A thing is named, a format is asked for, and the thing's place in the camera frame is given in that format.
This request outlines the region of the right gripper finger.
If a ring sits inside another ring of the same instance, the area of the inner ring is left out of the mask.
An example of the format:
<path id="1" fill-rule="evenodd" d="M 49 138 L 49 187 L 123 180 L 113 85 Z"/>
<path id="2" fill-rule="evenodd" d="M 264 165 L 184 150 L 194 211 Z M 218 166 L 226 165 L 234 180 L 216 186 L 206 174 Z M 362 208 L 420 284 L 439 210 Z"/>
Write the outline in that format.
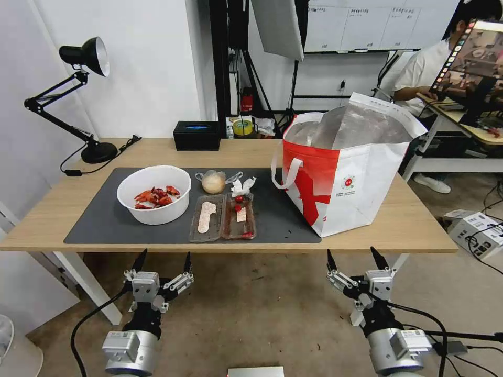
<path id="1" fill-rule="evenodd" d="M 394 277 L 393 270 L 389 267 L 389 264 L 385 257 L 381 255 L 377 249 L 373 246 L 370 247 L 371 254 L 374 258 L 377 270 L 370 273 L 372 280 L 392 280 Z"/>
<path id="2" fill-rule="evenodd" d="M 346 295 L 351 289 L 354 288 L 354 282 L 350 279 L 350 277 L 346 276 L 337 269 L 330 249 L 327 249 L 326 254 L 327 280 L 334 288 L 338 289 L 340 292 Z"/>

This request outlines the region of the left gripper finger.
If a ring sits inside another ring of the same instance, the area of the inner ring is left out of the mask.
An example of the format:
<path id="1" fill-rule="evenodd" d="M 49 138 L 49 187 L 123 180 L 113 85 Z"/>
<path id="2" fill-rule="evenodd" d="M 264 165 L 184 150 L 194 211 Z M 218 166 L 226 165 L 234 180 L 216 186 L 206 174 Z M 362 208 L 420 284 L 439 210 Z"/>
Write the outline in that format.
<path id="1" fill-rule="evenodd" d="M 124 281 L 132 281 L 136 277 L 137 273 L 141 271 L 147 256 L 147 252 L 148 249 L 144 249 L 135 259 L 132 267 L 129 270 L 124 271 Z"/>
<path id="2" fill-rule="evenodd" d="M 188 252 L 185 258 L 183 272 L 171 279 L 163 285 L 163 292 L 170 293 L 170 295 L 180 295 L 188 289 L 194 282 L 194 275 L 192 273 L 191 252 Z"/>

